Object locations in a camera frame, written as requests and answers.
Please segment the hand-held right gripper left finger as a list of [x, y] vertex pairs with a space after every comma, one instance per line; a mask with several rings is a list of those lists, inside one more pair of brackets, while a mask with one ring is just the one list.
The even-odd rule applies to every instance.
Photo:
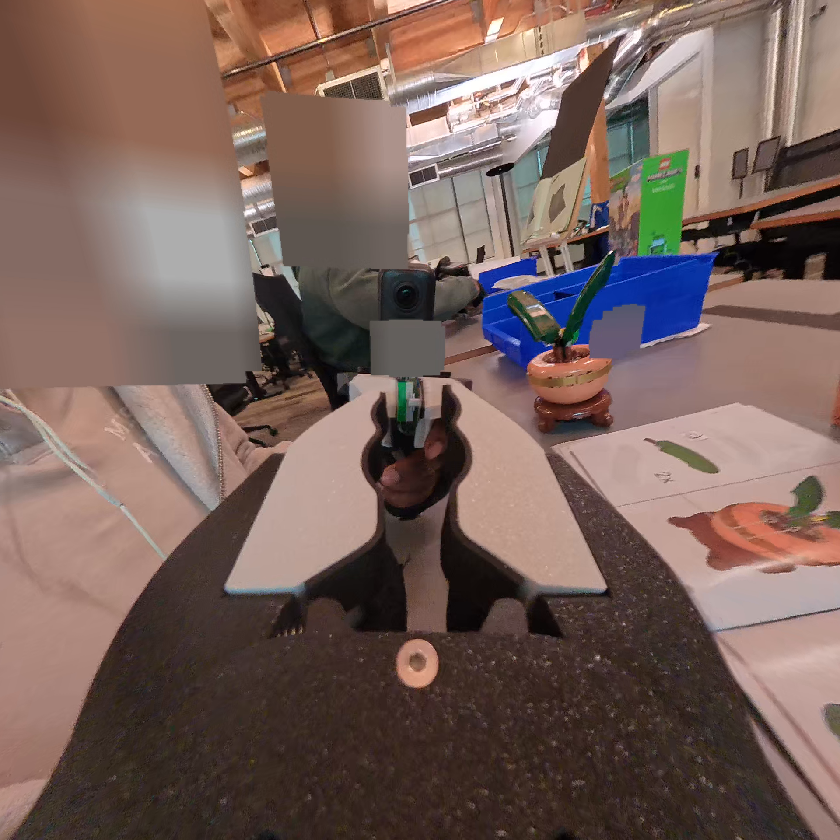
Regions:
[[332, 600], [370, 632], [406, 630], [400, 564], [375, 489], [385, 396], [367, 392], [291, 444], [225, 582], [227, 595]]

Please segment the blue plastic bin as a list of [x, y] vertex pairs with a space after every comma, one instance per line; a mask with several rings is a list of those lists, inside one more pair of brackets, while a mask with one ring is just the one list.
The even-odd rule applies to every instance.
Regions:
[[[621, 359], [638, 346], [686, 331], [700, 323], [714, 255], [626, 257], [612, 269], [605, 287], [595, 296], [581, 327], [579, 342], [588, 343], [595, 331], [598, 350], [621, 350]], [[508, 290], [484, 300], [482, 332], [510, 361], [526, 368], [545, 346], [534, 340], [508, 308]]]

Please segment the easel with black board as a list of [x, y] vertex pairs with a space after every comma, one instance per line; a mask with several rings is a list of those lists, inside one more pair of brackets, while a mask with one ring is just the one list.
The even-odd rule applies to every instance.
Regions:
[[615, 38], [563, 91], [521, 246], [552, 235], [566, 239], [580, 211], [589, 174], [587, 145], [623, 37]]

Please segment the green leaf brick assembly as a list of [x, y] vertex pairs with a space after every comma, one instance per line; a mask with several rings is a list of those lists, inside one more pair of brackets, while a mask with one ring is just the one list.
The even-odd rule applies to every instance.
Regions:
[[[413, 398], [411, 400], [411, 405], [413, 408], [413, 420], [410, 423], [398, 423], [396, 420], [396, 384], [398, 379], [408, 379], [411, 380], [413, 383]], [[390, 419], [390, 429], [395, 434], [399, 434], [405, 437], [414, 438], [414, 435], [417, 430], [417, 426], [419, 425], [420, 420], [422, 419], [422, 411], [423, 411], [423, 398], [422, 398], [422, 384], [420, 377], [408, 377], [408, 376], [398, 376], [395, 378], [395, 409], [393, 412], [393, 416]]]

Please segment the silver air duct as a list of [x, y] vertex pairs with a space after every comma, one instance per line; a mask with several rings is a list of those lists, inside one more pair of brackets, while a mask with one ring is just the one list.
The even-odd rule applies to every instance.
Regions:
[[660, 3], [619, 7], [587, 17], [584, 12], [542, 23], [527, 23], [522, 30], [493, 42], [470, 48], [458, 56], [435, 61], [420, 70], [385, 74], [385, 91], [391, 103], [407, 105], [433, 92], [505, 70], [523, 62], [554, 56], [585, 42], [598, 43], [643, 23]]

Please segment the black office chair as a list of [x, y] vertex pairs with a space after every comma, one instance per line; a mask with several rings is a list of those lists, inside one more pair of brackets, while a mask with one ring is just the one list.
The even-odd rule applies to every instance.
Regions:
[[270, 318], [275, 341], [286, 356], [295, 354], [301, 375], [313, 380], [311, 353], [303, 336], [301, 303], [284, 275], [252, 274], [256, 304]]

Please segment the grey desk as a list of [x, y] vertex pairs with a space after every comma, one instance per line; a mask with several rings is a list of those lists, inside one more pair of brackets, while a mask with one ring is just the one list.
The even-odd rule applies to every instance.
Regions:
[[[710, 329], [657, 344], [614, 364], [612, 429], [586, 424], [541, 434], [524, 372], [477, 326], [455, 328], [449, 369], [523, 426], [544, 447], [656, 424], [712, 408], [755, 406], [838, 442], [828, 414], [838, 376], [838, 285], [758, 280], [707, 294], [701, 321]], [[838, 821], [770, 730], [757, 731], [771, 765], [820, 838], [838, 838]]]

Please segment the long background table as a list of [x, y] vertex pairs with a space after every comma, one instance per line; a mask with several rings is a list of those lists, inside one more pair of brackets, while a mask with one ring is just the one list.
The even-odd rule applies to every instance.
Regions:
[[732, 268], [743, 279], [756, 280], [779, 271], [783, 278], [802, 279], [805, 262], [824, 254], [823, 276], [839, 278], [839, 175], [831, 175], [760, 197], [740, 199], [735, 206], [687, 217], [684, 242], [733, 237], [733, 244], [713, 250], [717, 267]]

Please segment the instruction booklet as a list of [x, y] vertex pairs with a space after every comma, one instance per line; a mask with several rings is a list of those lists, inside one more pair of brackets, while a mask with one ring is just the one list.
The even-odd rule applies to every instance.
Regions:
[[838, 821], [838, 442], [731, 404], [555, 451], [677, 575]]

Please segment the white paper sheet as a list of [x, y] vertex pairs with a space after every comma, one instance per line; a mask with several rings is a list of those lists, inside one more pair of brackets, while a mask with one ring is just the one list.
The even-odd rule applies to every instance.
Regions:
[[688, 330], [682, 331], [682, 332], [677, 332], [677, 333], [671, 334], [669, 336], [666, 336], [662, 339], [656, 339], [656, 340], [653, 340], [653, 341], [650, 341], [650, 342], [642, 343], [640, 345], [640, 349], [650, 348], [650, 347], [653, 347], [657, 344], [666, 343], [666, 342], [669, 342], [669, 341], [692, 338], [694, 336], [697, 336], [697, 335], [709, 330], [710, 328], [711, 328], [711, 325], [709, 323], [700, 322], [696, 327], [694, 327], [692, 329], [688, 329]]

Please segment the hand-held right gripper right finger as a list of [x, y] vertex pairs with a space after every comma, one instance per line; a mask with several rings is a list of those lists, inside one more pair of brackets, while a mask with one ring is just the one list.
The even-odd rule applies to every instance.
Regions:
[[441, 533], [446, 628], [478, 632], [499, 602], [525, 631], [558, 632], [554, 597], [599, 597], [607, 582], [541, 446], [463, 385], [445, 385], [451, 479]]

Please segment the black floor lamp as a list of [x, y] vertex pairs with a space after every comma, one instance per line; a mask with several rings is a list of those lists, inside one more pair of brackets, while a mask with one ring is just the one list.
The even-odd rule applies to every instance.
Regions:
[[491, 166], [486, 172], [486, 178], [490, 181], [493, 190], [494, 199], [500, 198], [501, 211], [497, 211], [499, 218], [504, 218], [503, 230], [507, 234], [507, 245], [509, 246], [509, 256], [517, 258], [520, 256], [520, 248], [514, 241], [513, 230], [511, 225], [511, 213], [508, 201], [507, 181], [508, 173], [513, 170], [515, 164], [511, 161], [503, 161], [497, 165]]

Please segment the toy brick potted plant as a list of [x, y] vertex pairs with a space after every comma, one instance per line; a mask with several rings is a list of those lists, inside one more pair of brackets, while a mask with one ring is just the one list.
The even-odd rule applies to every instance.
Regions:
[[590, 347], [578, 339], [585, 315], [609, 280], [615, 260], [615, 251], [610, 251], [594, 270], [564, 327], [530, 292], [515, 290], [507, 297], [511, 312], [534, 340], [546, 346], [527, 366], [528, 383], [536, 394], [538, 428], [543, 433], [551, 433], [557, 424], [583, 419], [596, 427], [613, 425], [612, 397], [606, 390], [613, 362], [593, 357]]

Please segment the person's left hand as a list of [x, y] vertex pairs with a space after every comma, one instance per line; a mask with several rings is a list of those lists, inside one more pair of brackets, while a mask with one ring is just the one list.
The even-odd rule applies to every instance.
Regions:
[[445, 477], [448, 432], [441, 419], [434, 421], [422, 448], [383, 470], [377, 491], [392, 516], [411, 520], [432, 507], [448, 485]]

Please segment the green set box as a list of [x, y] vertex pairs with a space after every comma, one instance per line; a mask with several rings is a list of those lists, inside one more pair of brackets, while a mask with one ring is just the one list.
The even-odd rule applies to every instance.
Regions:
[[649, 156], [611, 180], [608, 245], [616, 260], [677, 256], [689, 152]]

